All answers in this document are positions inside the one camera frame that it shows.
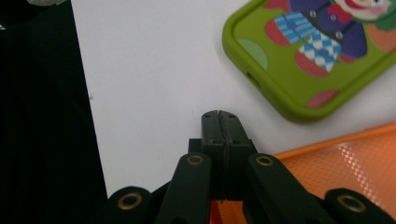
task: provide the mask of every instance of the orange mesh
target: orange mesh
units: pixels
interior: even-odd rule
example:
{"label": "orange mesh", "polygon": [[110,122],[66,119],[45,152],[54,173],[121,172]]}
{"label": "orange mesh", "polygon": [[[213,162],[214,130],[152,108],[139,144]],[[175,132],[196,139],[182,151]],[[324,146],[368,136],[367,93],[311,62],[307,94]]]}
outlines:
{"label": "orange mesh", "polygon": [[[311,193],[355,190],[396,219],[396,124],[276,155]],[[242,203],[218,203],[221,222],[245,224]]]}

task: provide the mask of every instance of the clown illustration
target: clown illustration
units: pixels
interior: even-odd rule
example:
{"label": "clown illustration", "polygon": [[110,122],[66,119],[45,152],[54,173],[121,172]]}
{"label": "clown illustration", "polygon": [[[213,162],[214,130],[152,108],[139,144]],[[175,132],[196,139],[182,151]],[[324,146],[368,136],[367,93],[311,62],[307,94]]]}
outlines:
{"label": "clown illustration", "polygon": [[287,12],[268,21],[265,33],[277,45],[300,43],[294,60],[315,77],[328,75],[340,60],[353,63],[366,55],[363,24],[380,32],[396,27],[396,0],[273,0],[264,7]]}

